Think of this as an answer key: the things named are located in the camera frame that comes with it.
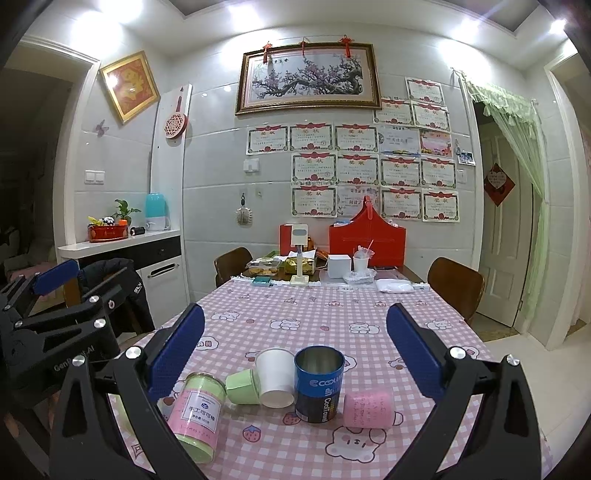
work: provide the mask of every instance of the heart-shaped paper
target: heart-shaped paper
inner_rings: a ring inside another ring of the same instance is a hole
[[[490,171],[486,175],[487,180],[490,184],[496,188],[497,190],[500,189],[505,182],[507,181],[507,175],[504,171]]]

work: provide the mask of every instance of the white label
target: white label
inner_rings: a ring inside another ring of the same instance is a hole
[[[220,402],[211,395],[191,392],[181,418],[198,423],[216,433],[221,408]]]

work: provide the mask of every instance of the white box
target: white box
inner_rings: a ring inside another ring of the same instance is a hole
[[[329,277],[343,278],[351,271],[351,257],[348,255],[329,255]]]

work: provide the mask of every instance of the blue can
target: blue can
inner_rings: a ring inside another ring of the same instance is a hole
[[[295,414],[308,423],[332,420],[339,406],[345,357],[324,345],[303,348],[295,362]]]

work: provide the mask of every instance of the pink cup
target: pink cup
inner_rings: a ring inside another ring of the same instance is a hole
[[[364,390],[345,395],[345,427],[389,429],[394,424],[395,416],[392,390]]]

